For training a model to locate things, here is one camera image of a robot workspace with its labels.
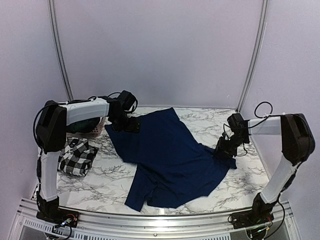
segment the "white marble surface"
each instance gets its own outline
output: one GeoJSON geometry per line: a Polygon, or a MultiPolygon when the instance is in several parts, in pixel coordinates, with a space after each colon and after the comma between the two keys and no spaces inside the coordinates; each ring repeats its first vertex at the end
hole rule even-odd
{"type": "MultiPolygon", "coordinates": [[[[144,115],[160,109],[164,108],[139,107],[133,115],[144,115]]],[[[204,108],[175,108],[175,111],[194,138],[212,148],[223,132],[223,123],[234,113],[229,109],[204,108]]],[[[137,212],[124,205],[136,166],[120,159],[105,129],[101,135],[89,137],[89,142],[99,147],[99,151],[87,176],[58,173],[57,188],[62,206],[104,213],[144,215],[185,215],[234,210],[251,206],[255,195],[269,180],[257,151],[249,144],[246,145],[248,154],[236,158],[237,169],[230,169],[208,197],[194,199],[176,209],[144,204],[141,212],[137,212]]],[[[242,149],[238,151],[238,155],[244,153],[242,149]]]]}

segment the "checkered cloth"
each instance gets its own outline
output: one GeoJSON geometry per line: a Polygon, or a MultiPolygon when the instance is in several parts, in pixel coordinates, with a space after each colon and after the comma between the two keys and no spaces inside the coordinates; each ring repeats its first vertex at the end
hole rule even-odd
{"type": "Polygon", "coordinates": [[[88,139],[68,137],[58,159],[58,171],[86,176],[98,150],[99,148],[89,145],[88,139]]]}

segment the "fabric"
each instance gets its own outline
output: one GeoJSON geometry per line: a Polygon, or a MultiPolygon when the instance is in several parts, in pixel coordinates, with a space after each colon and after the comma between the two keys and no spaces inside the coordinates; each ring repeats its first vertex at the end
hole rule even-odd
{"type": "Polygon", "coordinates": [[[137,169],[125,204],[140,211],[149,206],[177,208],[208,196],[223,180],[236,160],[216,159],[214,149],[193,138],[173,108],[138,117],[140,133],[116,133],[105,128],[117,154],[137,169]]]}
{"type": "Polygon", "coordinates": [[[84,177],[91,168],[98,150],[97,147],[90,146],[85,138],[68,137],[58,159],[58,170],[84,177]]]}

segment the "navy blue shirt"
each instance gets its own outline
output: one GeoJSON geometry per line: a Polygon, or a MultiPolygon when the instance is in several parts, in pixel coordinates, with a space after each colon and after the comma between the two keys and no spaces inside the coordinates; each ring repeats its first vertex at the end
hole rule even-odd
{"type": "Polygon", "coordinates": [[[194,139],[175,110],[155,111],[138,117],[140,133],[114,132],[105,128],[117,154],[137,169],[125,204],[140,211],[149,206],[177,208],[208,196],[236,169],[236,160],[214,158],[214,149],[194,139]]]}

